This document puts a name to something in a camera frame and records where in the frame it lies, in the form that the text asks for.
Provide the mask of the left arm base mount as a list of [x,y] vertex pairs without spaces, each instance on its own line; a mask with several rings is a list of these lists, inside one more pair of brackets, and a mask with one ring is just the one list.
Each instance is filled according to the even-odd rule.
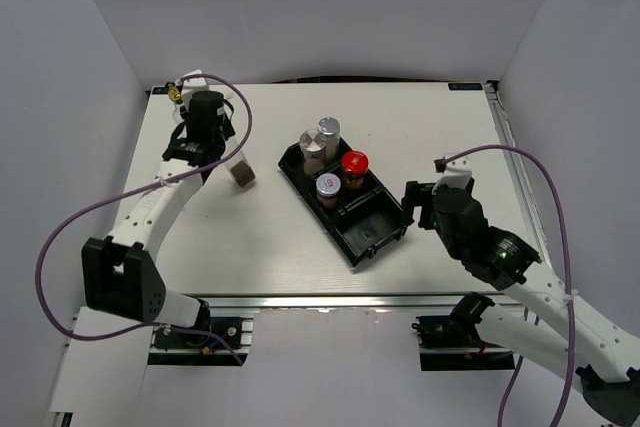
[[212,309],[209,323],[187,333],[186,327],[155,328],[147,358],[150,366],[240,367],[252,344],[254,319],[240,311]]

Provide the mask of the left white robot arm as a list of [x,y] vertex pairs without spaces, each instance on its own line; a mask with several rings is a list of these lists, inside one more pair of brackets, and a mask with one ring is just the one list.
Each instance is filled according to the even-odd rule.
[[145,324],[177,326],[180,338],[199,346],[211,334],[205,302],[167,289],[155,261],[178,215],[209,174],[168,179],[220,160],[234,131],[220,92],[193,93],[182,117],[162,154],[157,179],[163,185],[142,195],[105,238],[88,239],[81,261],[89,308]]

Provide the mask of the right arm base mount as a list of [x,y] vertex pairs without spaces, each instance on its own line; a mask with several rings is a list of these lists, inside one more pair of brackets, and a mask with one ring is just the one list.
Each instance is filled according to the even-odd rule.
[[511,351],[481,339],[481,315],[496,303],[479,293],[466,294],[447,315],[419,316],[411,324],[423,372],[509,371]]

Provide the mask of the glass bottle with dark sauce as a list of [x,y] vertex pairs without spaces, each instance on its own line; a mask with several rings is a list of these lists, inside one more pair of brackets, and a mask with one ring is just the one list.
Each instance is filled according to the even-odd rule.
[[225,150],[222,155],[223,165],[239,188],[247,188],[256,179],[255,172],[247,159],[244,144],[236,134],[225,136]]

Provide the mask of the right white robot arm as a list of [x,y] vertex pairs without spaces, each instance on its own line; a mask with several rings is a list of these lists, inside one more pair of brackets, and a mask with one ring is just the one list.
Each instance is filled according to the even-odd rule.
[[472,346],[501,345],[569,377],[587,405],[618,426],[639,419],[639,339],[607,320],[564,283],[517,235],[491,226],[471,189],[410,181],[402,219],[437,233],[449,256],[476,279],[538,315],[536,333],[487,296],[471,292],[453,308],[442,337]]

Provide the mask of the red-lid sauce jar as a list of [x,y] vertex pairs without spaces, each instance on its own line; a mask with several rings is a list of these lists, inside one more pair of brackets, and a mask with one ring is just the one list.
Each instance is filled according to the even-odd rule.
[[351,150],[341,159],[343,185],[347,190],[356,191],[364,183],[369,170],[369,158],[361,151]]

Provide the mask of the white-label lid spice jar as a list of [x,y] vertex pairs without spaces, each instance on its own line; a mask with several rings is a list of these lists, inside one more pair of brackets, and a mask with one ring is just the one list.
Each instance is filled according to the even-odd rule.
[[316,198],[327,210],[334,209],[338,204],[341,191],[340,178],[332,173],[324,173],[316,179]]

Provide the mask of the silver-lid white seasoning bottle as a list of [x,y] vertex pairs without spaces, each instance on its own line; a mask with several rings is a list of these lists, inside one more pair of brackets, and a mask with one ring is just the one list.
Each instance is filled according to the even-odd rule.
[[299,138],[299,149],[303,157],[303,172],[312,176],[325,168],[326,136],[317,129],[303,132]]

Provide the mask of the clear glass gold-spout bottle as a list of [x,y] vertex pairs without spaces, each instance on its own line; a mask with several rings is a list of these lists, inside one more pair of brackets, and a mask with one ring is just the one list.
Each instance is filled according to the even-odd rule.
[[167,95],[174,106],[172,118],[177,124],[179,124],[184,120],[184,114],[187,112],[181,90],[175,84],[169,84],[167,89]]

